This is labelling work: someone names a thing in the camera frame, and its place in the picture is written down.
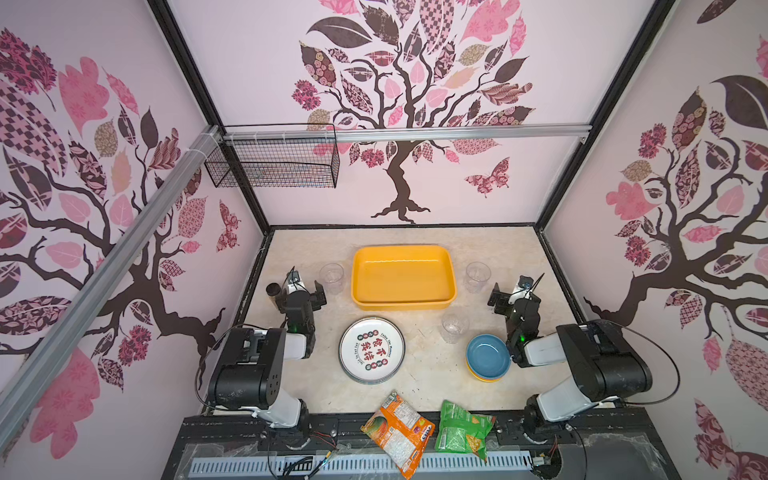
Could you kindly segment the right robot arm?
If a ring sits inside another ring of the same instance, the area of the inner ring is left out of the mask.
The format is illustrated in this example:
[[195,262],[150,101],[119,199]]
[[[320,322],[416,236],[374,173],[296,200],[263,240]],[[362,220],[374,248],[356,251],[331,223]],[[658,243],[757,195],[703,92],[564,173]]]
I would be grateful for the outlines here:
[[652,387],[652,373],[621,333],[607,320],[562,324],[542,336],[541,299],[526,276],[507,293],[494,285],[487,305],[505,320],[503,344],[521,368],[568,366],[570,375],[552,389],[533,395],[523,410],[522,430],[532,441],[562,428],[580,413],[605,401],[624,399]]

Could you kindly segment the white plate red green print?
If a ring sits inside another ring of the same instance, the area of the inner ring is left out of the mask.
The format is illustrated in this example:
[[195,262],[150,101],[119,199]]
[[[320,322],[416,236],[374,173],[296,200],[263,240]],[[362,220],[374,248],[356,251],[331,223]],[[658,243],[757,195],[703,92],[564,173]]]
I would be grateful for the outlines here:
[[393,377],[403,364],[405,337],[393,322],[377,316],[350,324],[342,334],[338,358],[352,380],[375,385]]

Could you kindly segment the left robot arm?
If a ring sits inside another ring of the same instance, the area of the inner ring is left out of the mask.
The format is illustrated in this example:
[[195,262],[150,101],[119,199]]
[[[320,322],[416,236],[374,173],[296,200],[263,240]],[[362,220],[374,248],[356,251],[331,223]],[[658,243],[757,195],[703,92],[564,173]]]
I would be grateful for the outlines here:
[[287,360],[307,360],[314,351],[314,313],[327,304],[324,287],[315,282],[309,291],[302,281],[285,281],[270,284],[267,293],[284,314],[285,325],[264,329],[243,324],[226,333],[201,403],[215,412],[248,414],[270,429],[307,436],[308,407],[283,389],[282,373]]

